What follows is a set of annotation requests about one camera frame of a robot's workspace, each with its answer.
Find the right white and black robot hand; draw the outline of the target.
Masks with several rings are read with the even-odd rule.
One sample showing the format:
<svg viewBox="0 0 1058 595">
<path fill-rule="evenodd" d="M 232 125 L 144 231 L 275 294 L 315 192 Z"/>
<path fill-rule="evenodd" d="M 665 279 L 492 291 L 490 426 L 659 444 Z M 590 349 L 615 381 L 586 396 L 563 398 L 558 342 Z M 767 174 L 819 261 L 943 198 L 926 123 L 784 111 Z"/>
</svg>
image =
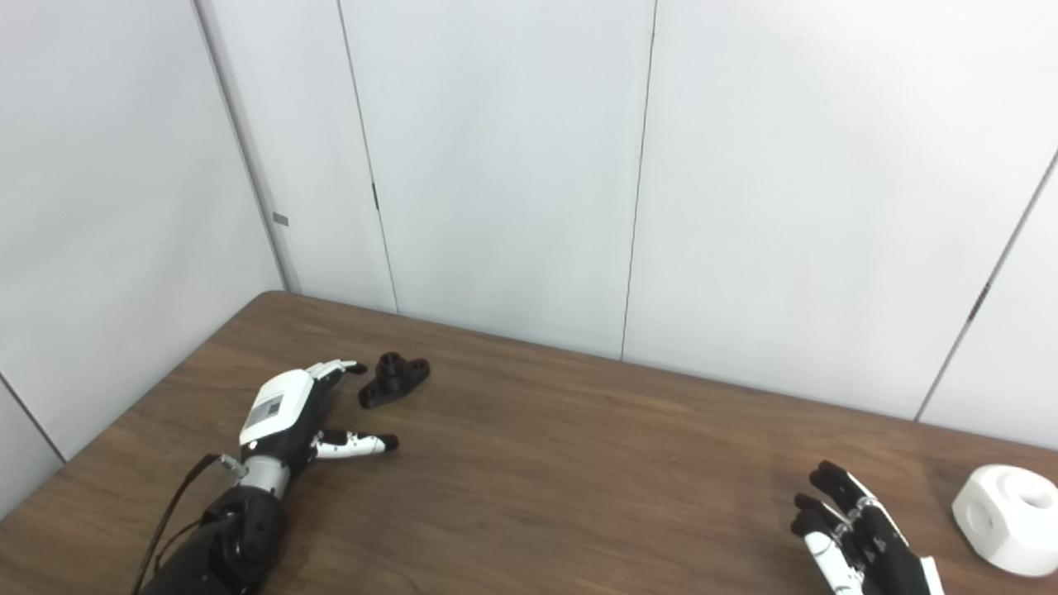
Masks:
<svg viewBox="0 0 1058 595">
<path fill-rule="evenodd" d="M 806 546 L 832 594 L 942 594 L 936 561 L 911 549 L 879 498 L 823 459 L 809 482 L 832 503 L 799 493 L 790 530 Z"/>
</svg>

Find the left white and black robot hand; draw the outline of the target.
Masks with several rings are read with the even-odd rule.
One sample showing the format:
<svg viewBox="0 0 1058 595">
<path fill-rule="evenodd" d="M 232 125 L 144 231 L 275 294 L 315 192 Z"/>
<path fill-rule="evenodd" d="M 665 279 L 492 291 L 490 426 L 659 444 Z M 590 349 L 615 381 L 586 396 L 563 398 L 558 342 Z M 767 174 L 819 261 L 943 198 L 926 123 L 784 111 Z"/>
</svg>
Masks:
<svg viewBox="0 0 1058 595">
<path fill-rule="evenodd" d="M 288 369 L 264 382 L 241 429 L 241 463 L 249 467 L 250 459 L 276 459 L 291 474 L 298 474 L 314 459 L 396 451 L 399 438 L 393 434 L 372 436 L 324 428 L 331 390 L 345 375 L 363 375 L 366 369 L 355 360 L 332 360 Z"/>
</svg>

